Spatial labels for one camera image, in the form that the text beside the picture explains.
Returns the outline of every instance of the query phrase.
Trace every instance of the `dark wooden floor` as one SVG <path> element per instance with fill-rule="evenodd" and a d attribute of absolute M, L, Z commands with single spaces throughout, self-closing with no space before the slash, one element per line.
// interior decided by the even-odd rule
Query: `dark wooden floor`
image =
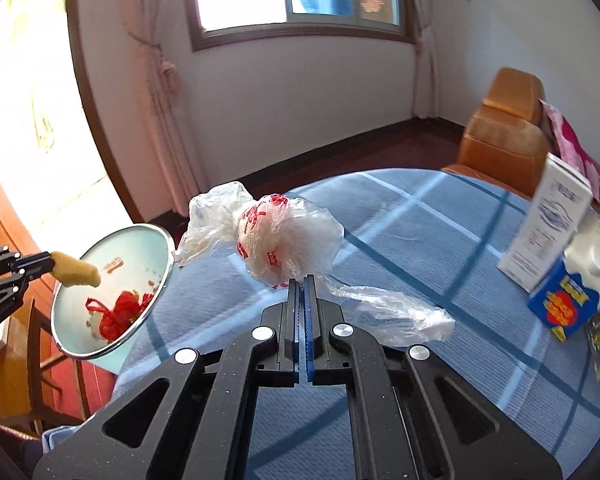
<path fill-rule="evenodd" d="M 251 173 L 240 181 L 255 198 L 259 198 L 354 171 L 379 168 L 439 170 L 456 160 L 461 136 L 462 126 L 458 124 L 440 119 L 412 119 L 302 153 Z M 163 215 L 153 223 L 165 227 L 177 244 L 186 230 L 187 221 L 171 214 Z"/>

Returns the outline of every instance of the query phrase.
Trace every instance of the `carton cap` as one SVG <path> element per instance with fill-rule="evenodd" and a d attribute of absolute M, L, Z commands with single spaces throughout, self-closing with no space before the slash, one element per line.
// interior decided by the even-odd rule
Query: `carton cap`
<path fill-rule="evenodd" d="M 589 272 L 600 277 L 600 238 L 595 237 L 589 248 Z"/>

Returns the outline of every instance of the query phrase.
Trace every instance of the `tablecloth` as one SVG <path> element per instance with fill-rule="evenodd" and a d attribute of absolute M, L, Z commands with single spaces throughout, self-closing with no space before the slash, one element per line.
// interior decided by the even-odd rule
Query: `tablecloth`
<path fill-rule="evenodd" d="M 463 176 L 399 169 L 338 176 L 287 195 L 328 208 L 343 224 L 334 278 L 446 308 L 456 319 L 452 337 L 427 345 L 554 454 L 565 478 L 576 469 L 600 437 L 600 381 L 586 337 L 580 331 L 558 342 L 526 308 L 524 290 L 496 268 L 525 200 Z M 285 295 L 253 280 L 236 254 L 185 267 L 141 329 L 114 398 L 178 348 L 223 348 Z M 347 317 L 351 305 L 342 306 Z M 249 480 L 355 478 L 344 388 L 301 378 L 292 390 L 263 388 L 258 396 Z"/>

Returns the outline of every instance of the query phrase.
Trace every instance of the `white curtain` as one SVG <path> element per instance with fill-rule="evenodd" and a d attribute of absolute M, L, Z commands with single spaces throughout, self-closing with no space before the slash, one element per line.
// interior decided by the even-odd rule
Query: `white curtain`
<path fill-rule="evenodd" d="M 191 130 L 189 118 L 178 105 L 180 79 L 156 38 L 162 2 L 118 0 L 118 7 L 132 39 L 136 95 L 146 133 L 155 147 L 173 210 L 188 216 L 189 200 L 208 186 L 199 162 L 191 160 L 191 153 L 187 156 L 184 149 L 183 136 L 190 136 Z"/>
<path fill-rule="evenodd" d="M 416 20 L 416 80 L 413 115 L 438 116 L 438 60 L 433 37 L 433 0 L 414 0 Z"/>

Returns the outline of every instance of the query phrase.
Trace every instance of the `juice box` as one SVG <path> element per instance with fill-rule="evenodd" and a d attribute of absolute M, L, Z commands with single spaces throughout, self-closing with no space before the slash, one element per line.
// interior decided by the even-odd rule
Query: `juice box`
<path fill-rule="evenodd" d="M 560 259 L 527 306 L 562 342 L 598 311 L 600 294 L 582 284 L 579 273 L 570 274 Z"/>
<path fill-rule="evenodd" d="M 600 218 L 593 209 L 527 306 L 562 342 L 598 312 Z"/>
<path fill-rule="evenodd" d="M 549 153 L 518 234 L 498 268 L 531 292 L 560 257 L 591 202 L 589 181 Z"/>

